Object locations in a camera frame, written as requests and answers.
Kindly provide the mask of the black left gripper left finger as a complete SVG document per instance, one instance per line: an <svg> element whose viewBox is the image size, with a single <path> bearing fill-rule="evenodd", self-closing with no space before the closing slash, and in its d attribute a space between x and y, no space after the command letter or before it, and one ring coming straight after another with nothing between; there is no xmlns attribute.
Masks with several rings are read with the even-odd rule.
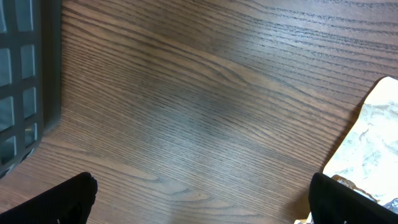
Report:
<svg viewBox="0 0 398 224"><path fill-rule="evenodd" d="M97 191L96 179L82 172L2 213L1 224L86 224Z"/></svg>

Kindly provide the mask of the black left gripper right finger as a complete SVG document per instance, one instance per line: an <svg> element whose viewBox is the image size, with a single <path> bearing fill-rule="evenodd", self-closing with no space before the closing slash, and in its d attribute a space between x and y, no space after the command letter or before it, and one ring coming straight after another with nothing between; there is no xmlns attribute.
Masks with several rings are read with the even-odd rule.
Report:
<svg viewBox="0 0 398 224"><path fill-rule="evenodd" d="M397 214L321 173L310 183L314 224L397 224Z"/></svg>

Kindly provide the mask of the brown snack pouch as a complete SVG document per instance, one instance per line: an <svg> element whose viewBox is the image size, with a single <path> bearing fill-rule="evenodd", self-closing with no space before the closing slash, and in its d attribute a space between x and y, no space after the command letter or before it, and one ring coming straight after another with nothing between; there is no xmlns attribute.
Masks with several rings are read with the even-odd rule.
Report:
<svg viewBox="0 0 398 224"><path fill-rule="evenodd" d="M397 214L397 80L380 79L321 174ZM314 223L310 211L302 223Z"/></svg>

